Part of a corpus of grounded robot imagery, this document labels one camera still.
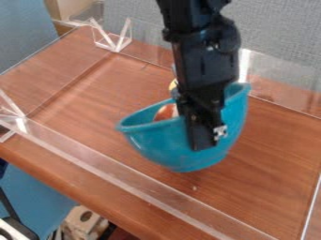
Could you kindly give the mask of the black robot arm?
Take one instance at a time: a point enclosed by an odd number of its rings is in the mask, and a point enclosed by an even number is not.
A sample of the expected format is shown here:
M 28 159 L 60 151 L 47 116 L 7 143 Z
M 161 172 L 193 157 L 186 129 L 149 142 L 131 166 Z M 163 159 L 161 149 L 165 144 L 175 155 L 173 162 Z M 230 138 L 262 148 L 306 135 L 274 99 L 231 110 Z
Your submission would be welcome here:
M 227 135 L 226 88 L 240 76 L 241 34 L 222 15 L 231 0 L 155 0 L 171 45 L 178 81 L 175 102 L 186 119 L 190 148 L 213 148 Z

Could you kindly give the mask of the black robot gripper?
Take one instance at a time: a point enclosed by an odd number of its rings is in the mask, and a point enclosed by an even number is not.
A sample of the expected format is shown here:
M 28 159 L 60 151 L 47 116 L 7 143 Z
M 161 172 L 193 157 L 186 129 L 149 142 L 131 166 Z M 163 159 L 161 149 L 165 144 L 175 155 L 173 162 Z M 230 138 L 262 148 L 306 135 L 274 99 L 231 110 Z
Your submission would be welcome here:
M 213 148 L 227 137 L 222 120 L 226 87 L 237 80 L 241 35 L 229 18 L 169 21 L 178 81 L 179 112 L 193 151 Z

